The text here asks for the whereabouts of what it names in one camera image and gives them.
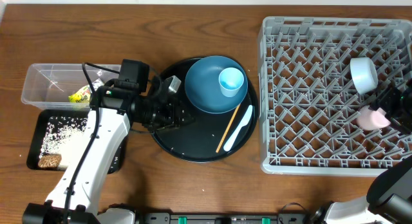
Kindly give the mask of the pink plastic cup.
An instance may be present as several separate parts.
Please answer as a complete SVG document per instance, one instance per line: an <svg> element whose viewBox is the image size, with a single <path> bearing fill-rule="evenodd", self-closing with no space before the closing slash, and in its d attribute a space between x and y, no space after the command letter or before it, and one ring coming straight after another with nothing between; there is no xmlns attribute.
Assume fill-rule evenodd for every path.
<svg viewBox="0 0 412 224"><path fill-rule="evenodd" d="M366 131L382 129L388 127L391 122L385 117L386 112L378 108L378 110L371 110L369 106L364 106L359 110L359 116L356 121L360 128Z"/></svg>

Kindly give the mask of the light blue bowl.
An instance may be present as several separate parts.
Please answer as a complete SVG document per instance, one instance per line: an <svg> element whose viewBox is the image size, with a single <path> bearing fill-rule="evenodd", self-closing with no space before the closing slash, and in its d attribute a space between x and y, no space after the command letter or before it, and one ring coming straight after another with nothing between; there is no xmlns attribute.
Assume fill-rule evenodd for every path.
<svg viewBox="0 0 412 224"><path fill-rule="evenodd" d="M358 94L363 95L377 88L377 71L370 58L361 57L351 59L350 73Z"/></svg>

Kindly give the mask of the yellow foil snack wrapper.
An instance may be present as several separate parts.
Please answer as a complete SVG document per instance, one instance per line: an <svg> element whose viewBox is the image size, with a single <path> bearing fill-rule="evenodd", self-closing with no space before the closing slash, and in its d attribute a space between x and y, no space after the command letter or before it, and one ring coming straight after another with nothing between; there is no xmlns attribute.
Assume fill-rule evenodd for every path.
<svg viewBox="0 0 412 224"><path fill-rule="evenodd" d="M97 79L92 82L94 90L97 90L100 86L103 86L104 83L101 79ZM81 87L77 92L68 97L69 102L71 103L89 103L91 98L91 88L90 85Z"/></svg>

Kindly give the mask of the light blue plastic cup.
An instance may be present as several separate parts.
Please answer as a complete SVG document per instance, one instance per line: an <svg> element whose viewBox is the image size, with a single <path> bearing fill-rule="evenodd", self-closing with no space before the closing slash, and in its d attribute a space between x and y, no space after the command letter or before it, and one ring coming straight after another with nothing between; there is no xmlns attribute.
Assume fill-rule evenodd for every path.
<svg viewBox="0 0 412 224"><path fill-rule="evenodd" d="M234 97L244 80L243 73L237 68L225 68L218 77L221 92L225 97Z"/></svg>

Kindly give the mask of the white rice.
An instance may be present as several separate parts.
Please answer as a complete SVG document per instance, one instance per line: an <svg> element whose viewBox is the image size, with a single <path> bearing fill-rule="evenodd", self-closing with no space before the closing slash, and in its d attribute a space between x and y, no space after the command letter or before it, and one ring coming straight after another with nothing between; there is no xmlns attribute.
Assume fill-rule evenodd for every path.
<svg viewBox="0 0 412 224"><path fill-rule="evenodd" d="M74 128L66 126L59 131L57 136L50 136L50 143L48 143L48 137L45 138L46 146L42 148L45 148L46 154L60 154L62 156L58 169L65 167L66 170L75 154L84 149L80 146L84 130L76 131Z"/></svg>

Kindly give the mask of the brown walnut cookie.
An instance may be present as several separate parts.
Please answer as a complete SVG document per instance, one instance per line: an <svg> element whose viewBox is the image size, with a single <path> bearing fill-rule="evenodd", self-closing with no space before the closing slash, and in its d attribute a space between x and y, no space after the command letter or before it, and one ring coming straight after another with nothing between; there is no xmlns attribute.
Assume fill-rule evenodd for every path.
<svg viewBox="0 0 412 224"><path fill-rule="evenodd" d="M39 159L37 165L45 169L58 168L61 161L62 156L60 154L46 154Z"/></svg>

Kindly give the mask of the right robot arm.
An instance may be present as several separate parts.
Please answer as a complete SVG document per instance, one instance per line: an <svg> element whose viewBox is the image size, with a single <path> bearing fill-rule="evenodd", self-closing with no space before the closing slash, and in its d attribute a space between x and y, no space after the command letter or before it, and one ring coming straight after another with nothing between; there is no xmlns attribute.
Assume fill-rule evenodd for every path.
<svg viewBox="0 0 412 224"><path fill-rule="evenodd" d="M388 86L360 110L359 124L386 120L402 134L411 133L411 86ZM375 178L367 195L331 202L306 219L307 223L411 223L411 157Z"/></svg>

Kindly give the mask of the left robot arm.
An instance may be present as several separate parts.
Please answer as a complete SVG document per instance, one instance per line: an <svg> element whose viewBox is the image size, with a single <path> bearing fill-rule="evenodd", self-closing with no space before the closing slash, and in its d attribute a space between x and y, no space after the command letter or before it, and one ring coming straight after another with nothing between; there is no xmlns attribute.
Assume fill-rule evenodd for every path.
<svg viewBox="0 0 412 224"><path fill-rule="evenodd" d="M23 223L136 223L135 209L126 205L103 213L97 208L112 159L135 122L156 132L186 126L194 118L168 89L143 97L137 89L99 87L79 141L81 152L43 204L28 204Z"/></svg>

